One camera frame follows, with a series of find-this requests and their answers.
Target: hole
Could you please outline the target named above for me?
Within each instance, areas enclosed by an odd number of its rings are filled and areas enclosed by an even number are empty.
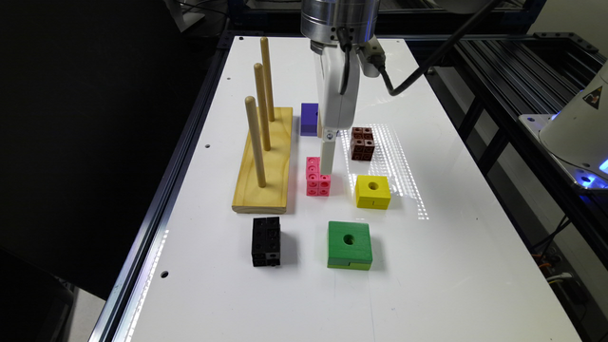
[[[344,236],[344,243],[346,243],[348,245],[354,244],[354,237],[352,235],[345,235]]]

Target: blue light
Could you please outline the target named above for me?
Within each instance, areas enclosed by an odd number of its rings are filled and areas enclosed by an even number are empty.
[[[608,160],[604,161],[600,166],[599,169],[604,172],[604,173],[608,173]]]
[[[596,180],[596,178],[595,178],[595,177],[593,177],[593,176],[589,176],[589,177],[587,177],[587,179],[588,179],[589,181],[584,181],[584,182],[582,183],[582,186],[584,186],[584,187],[589,187],[589,185],[591,185],[591,183],[592,183],[593,181],[595,181],[595,180]]]

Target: white tabletop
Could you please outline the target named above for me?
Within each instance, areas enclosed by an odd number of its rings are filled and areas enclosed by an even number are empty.
[[[404,41],[381,43],[399,84],[417,65]],[[267,216],[231,210],[261,62],[259,38],[237,38],[128,339],[580,341],[424,78],[398,97],[361,79],[355,126],[374,128],[374,159],[349,161],[339,138],[332,194],[307,197],[320,141],[298,132],[301,103],[317,102],[313,53],[303,38],[270,48],[275,106],[294,108],[282,265],[252,266],[253,218]],[[389,210],[355,207],[357,174],[389,177]],[[330,220],[370,225],[368,272],[327,268]]]

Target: green block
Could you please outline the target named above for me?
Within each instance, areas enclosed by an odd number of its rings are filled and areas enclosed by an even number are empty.
[[[362,271],[369,271],[371,264],[360,264],[360,263],[356,263],[356,262],[351,262],[349,264],[349,266],[344,266],[344,265],[330,265],[328,264],[327,267],[329,268],[340,268],[340,269],[347,269],[347,270],[362,270]]]
[[[329,268],[368,270],[372,262],[370,226],[330,221],[328,250]]]

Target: black block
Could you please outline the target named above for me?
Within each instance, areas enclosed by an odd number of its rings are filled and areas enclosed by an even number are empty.
[[[251,257],[254,266],[281,264],[281,225],[278,217],[254,218]]]

